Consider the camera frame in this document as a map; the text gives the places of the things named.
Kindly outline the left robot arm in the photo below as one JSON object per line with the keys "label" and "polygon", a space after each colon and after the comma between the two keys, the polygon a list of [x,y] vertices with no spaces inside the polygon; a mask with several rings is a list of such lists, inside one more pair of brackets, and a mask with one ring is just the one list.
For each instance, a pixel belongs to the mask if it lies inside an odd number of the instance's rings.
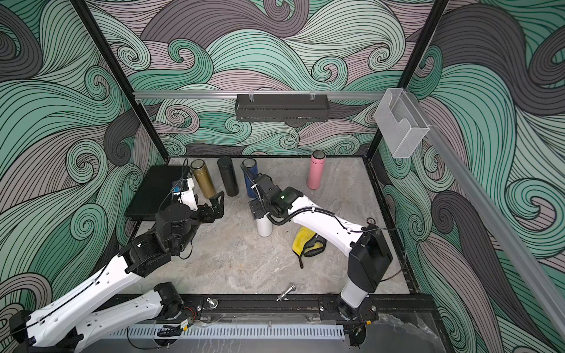
{"label": "left robot arm", "polygon": [[184,308],[171,282],[108,309],[100,306],[180,255],[202,224],[225,214],[224,192],[208,204],[187,193],[155,216],[153,228],[132,239],[107,265],[58,300],[22,310],[9,320],[16,352],[80,352],[105,335],[150,319],[175,319]]}

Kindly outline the black wall shelf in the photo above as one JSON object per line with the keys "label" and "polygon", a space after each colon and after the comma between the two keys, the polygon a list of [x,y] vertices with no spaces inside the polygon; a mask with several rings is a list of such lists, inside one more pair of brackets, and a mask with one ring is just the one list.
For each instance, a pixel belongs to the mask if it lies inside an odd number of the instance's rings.
{"label": "black wall shelf", "polygon": [[326,121],[330,103],[317,94],[240,94],[235,114],[238,121],[250,123]]}

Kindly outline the clear plastic wall holder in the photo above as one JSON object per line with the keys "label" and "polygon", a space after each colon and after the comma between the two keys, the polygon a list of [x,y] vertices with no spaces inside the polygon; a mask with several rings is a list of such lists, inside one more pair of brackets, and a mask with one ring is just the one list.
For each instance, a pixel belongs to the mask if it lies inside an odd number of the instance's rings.
{"label": "clear plastic wall holder", "polygon": [[430,131],[418,99],[403,88],[387,89],[374,117],[395,159],[411,157]]}

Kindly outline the gold thermos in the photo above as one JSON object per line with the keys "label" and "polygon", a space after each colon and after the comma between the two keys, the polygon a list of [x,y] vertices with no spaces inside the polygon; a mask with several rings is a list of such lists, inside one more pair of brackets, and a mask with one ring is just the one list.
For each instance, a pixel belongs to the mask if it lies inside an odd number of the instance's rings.
{"label": "gold thermos", "polygon": [[206,162],[203,159],[193,160],[190,168],[204,197],[207,199],[214,197],[216,195],[216,188],[207,169]]}

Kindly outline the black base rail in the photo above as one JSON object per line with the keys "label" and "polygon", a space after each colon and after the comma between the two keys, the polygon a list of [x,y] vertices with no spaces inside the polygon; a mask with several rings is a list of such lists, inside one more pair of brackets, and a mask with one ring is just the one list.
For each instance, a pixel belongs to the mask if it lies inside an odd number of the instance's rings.
{"label": "black base rail", "polygon": [[371,294],[359,308],[347,309],[337,294],[290,294],[278,300],[276,294],[183,294],[180,313],[172,319],[157,317],[158,322],[196,319],[202,322],[251,314],[282,316],[305,314],[311,319],[334,322],[377,320],[379,314],[432,313],[437,310],[430,295]]}

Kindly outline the blue thermos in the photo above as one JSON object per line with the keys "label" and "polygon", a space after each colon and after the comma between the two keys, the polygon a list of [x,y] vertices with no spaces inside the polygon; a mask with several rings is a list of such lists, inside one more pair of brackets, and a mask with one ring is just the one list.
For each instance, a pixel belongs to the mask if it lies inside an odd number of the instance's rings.
{"label": "blue thermos", "polygon": [[257,196],[253,188],[253,179],[257,176],[257,161],[254,158],[247,158],[241,163],[242,171],[244,172],[244,181],[247,188],[247,195],[251,199]]}

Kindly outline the silver bolt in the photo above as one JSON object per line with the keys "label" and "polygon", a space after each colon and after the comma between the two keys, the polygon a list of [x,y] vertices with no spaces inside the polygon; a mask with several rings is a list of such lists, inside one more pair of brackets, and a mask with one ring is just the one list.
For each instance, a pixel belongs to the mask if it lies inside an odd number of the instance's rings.
{"label": "silver bolt", "polygon": [[287,296],[288,296],[290,293],[296,291],[296,289],[297,289],[296,285],[290,284],[289,287],[288,287],[282,294],[280,294],[280,295],[277,297],[276,301],[277,301],[277,302],[288,301]]}

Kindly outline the black case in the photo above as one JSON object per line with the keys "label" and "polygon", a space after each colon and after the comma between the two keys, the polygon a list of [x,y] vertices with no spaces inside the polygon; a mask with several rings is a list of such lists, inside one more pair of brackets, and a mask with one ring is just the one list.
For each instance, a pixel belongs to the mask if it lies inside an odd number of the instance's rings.
{"label": "black case", "polygon": [[154,222],[155,215],[171,204],[171,188],[180,179],[182,166],[152,166],[125,210],[133,221]]}

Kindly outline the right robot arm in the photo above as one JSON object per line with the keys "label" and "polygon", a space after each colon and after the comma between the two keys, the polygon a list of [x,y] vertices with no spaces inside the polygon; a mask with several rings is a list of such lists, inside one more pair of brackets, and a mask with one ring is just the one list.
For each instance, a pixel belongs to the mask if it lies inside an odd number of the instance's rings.
{"label": "right robot arm", "polygon": [[288,222],[304,226],[348,257],[348,280],[341,290],[338,310],[344,319],[357,319],[363,301],[377,290],[393,261],[383,230],[371,222],[362,226],[346,221],[295,188],[281,190],[270,176],[245,167],[242,170],[256,195],[250,202],[255,217],[266,218],[276,226]]}

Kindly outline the black thermos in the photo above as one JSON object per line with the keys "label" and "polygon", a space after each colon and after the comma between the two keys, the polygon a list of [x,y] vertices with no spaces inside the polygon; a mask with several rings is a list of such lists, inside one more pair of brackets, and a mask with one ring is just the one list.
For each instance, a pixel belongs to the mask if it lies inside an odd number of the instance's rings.
{"label": "black thermos", "polygon": [[219,167],[219,172],[226,194],[229,197],[236,197],[239,194],[239,187],[232,159],[228,156],[220,157],[217,161],[217,165]]}

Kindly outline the yellow cleaning cloth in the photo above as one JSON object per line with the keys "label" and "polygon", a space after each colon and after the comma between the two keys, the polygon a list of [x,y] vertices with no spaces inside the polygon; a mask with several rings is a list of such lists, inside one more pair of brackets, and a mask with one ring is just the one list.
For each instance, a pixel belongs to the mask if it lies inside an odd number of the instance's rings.
{"label": "yellow cleaning cloth", "polygon": [[307,227],[302,227],[294,238],[292,251],[297,256],[300,268],[304,268],[303,258],[322,254],[327,240]]}

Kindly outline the pink thermos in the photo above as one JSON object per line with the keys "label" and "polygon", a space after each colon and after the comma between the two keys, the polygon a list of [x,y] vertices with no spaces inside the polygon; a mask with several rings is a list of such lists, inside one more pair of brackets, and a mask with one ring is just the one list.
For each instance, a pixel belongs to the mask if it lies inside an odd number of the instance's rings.
{"label": "pink thermos", "polygon": [[307,180],[307,186],[312,190],[318,189],[322,183],[325,160],[326,154],[322,150],[316,150],[312,152]]}

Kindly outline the white thermos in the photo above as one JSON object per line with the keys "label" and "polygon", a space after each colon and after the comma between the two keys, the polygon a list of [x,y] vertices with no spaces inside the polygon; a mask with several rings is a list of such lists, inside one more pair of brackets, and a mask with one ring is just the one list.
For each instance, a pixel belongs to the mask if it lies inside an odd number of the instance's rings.
{"label": "white thermos", "polygon": [[261,237],[269,237],[272,234],[273,224],[267,216],[256,219],[257,232]]}

